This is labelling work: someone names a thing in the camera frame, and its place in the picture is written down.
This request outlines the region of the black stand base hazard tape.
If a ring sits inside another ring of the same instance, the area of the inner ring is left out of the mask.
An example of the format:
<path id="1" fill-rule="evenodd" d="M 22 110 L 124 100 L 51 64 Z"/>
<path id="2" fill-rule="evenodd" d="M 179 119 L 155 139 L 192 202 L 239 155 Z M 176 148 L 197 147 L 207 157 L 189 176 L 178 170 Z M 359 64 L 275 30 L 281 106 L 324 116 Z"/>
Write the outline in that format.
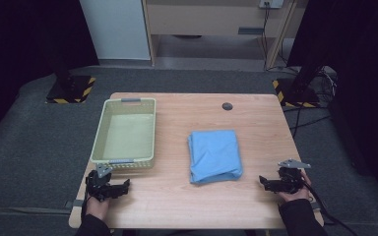
<path id="1" fill-rule="evenodd" d="M 310 87 L 301 87 L 294 79 L 273 80 L 277 98 L 281 106 L 290 107 L 319 107 L 320 100 L 315 90 Z"/>
<path id="2" fill-rule="evenodd" d="M 95 78 L 91 76 L 70 76 L 67 79 L 56 79 L 46 96 L 47 103 L 82 103 L 88 98 Z"/>

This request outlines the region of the white power outlet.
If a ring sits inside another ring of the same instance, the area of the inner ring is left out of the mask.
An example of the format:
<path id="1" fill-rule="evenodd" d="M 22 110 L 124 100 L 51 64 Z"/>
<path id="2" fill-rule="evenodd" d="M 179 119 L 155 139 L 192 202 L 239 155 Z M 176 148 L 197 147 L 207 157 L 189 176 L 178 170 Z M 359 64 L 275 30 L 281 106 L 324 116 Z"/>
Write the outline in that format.
<path id="1" fill-rule="evenodd" d="M 284 0 L 260 0 L 259 7 L 262 9 L 280 9 Z"/>

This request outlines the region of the person's left hand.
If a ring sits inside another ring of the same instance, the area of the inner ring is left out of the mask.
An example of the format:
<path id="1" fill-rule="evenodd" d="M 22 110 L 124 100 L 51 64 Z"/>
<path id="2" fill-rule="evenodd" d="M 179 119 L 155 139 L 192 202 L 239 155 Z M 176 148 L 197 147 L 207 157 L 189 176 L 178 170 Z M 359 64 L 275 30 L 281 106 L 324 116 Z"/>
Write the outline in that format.
<path id="1" fill-rule="evenodd" d="M 107 213 L 108 213 L 108 209 L 109 209 L 109 200 L 100 202 L 98 199 L 94 197 L 88 197 L 87 206 L 86 206 L 86 214 L 90 214 L 102 221 L 105 221 Z"/>

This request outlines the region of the black curtain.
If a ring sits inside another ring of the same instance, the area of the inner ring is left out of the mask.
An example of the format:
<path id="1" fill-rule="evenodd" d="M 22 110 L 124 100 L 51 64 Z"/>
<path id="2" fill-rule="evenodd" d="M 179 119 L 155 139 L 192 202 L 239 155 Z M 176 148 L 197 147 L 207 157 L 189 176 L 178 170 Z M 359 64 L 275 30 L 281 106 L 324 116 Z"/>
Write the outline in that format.
<path id="1" fill-rule="evenodd" d="M 337 73 L 336 128 L 354 166 L 378 181 L 378 0 L 310 0 L 288 64 L 301 87 L 324 66 Z"/>

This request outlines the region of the person's right hand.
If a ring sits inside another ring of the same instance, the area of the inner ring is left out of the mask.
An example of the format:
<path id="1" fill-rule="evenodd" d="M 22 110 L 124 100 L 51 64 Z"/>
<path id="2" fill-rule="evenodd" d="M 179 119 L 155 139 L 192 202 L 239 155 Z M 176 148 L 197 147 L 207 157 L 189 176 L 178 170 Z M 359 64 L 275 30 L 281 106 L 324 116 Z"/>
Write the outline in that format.
<path id="1" fill-rule="evenodd" d="M 284 192 L 278 192 L 278 196 L 280 196 L 286 202 L 292 202 L 296 200 L 309 200 L 309 187 L 311 186 L 311 181 L 304 172 L 301 173 L 301 179 L 305 182 L 305 184 L 296 193 L 289 194 Z"/>

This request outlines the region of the white cabinet panel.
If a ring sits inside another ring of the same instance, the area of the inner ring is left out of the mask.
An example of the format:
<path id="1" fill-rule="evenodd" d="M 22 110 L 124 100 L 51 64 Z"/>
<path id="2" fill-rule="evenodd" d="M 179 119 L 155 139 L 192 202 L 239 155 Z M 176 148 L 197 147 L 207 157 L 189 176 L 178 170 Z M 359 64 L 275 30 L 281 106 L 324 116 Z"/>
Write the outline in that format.
<path id="1" fill-rule="evenodd" d="M 98 59 L 151 59 L 142 0 L 80 3 Z"/>

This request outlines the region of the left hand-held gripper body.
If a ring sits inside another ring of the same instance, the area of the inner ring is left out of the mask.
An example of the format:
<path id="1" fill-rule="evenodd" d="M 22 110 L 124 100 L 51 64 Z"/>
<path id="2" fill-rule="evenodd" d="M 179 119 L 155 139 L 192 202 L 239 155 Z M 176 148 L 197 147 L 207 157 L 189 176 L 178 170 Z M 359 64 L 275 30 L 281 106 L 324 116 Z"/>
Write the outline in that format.
<path id="1" fill-rule="evenodd" d="M 109 185 L 111 179 L 111 167 L 98 164 L 86 177 L 87 193 L 99 201 L 105 201 L 112 197 L 112 188 Z"/>

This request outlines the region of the blue cloth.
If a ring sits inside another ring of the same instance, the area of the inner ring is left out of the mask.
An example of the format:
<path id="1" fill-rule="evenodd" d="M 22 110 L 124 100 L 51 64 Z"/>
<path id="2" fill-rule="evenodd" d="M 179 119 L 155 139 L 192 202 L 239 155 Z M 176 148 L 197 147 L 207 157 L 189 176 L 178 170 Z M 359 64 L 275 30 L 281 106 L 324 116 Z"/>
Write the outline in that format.
<path id="1" fill-rule="evenodd" d="M 190 183 L 203 185 L 235 181 L 243 174 L 233 130 L 194 131 L 188 137 Z"/>

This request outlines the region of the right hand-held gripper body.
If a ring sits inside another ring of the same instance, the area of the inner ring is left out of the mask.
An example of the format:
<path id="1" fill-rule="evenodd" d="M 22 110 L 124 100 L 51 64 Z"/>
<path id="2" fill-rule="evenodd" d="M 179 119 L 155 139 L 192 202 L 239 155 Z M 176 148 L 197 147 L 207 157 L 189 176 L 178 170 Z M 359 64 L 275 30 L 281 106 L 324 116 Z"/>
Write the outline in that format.
<path id="1" fill-rule="evenodd" d="M 301 170 L 311 167 L 308 163 L 303 163 L 292 158 L 279 162 L 278 166 L 280 167 L 278 173 L 282 181 L 279 192 L 289 194 L 296 193 L 304 186 Z"/>

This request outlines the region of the pale green plastic basket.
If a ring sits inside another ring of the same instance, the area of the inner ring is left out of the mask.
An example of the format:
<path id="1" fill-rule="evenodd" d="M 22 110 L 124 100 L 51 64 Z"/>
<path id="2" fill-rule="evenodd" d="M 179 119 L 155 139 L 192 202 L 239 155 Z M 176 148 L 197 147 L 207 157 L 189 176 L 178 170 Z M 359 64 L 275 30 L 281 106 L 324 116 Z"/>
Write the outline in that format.
<path id="1" fill-rule="evenodd" d="M 154 166 L 157 101 L 151 97 L 104 102 L 90 161 L 112 168 Z"/>

